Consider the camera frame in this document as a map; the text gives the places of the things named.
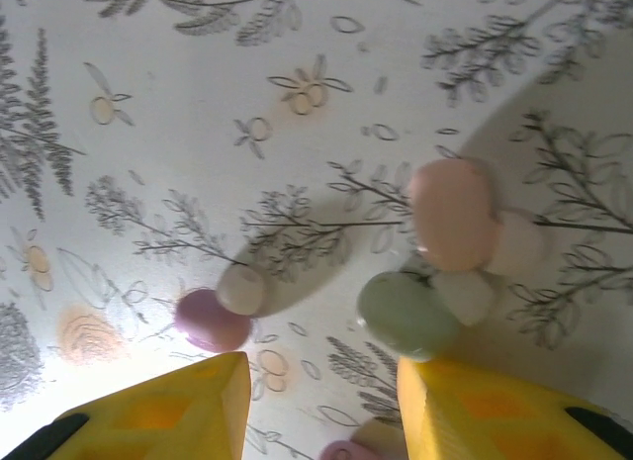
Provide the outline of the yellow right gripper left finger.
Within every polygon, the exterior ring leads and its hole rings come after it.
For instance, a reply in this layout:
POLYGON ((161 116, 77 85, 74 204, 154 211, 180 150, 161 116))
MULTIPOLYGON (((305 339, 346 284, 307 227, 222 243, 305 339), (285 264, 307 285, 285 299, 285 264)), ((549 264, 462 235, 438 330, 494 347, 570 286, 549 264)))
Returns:
POLYGON ((239 459, 250 399, 247 355, 227 352, 71 409, 6 456, 239 459))

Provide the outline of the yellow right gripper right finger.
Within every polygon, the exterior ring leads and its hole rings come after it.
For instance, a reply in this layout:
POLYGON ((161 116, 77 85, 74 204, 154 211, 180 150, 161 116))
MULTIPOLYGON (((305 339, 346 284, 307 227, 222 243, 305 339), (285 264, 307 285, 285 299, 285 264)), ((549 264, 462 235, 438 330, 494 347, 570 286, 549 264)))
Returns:
POLYGON ((401 358, 397 394, 411 459, 629 459, 610 412, 498 372, 401 358))

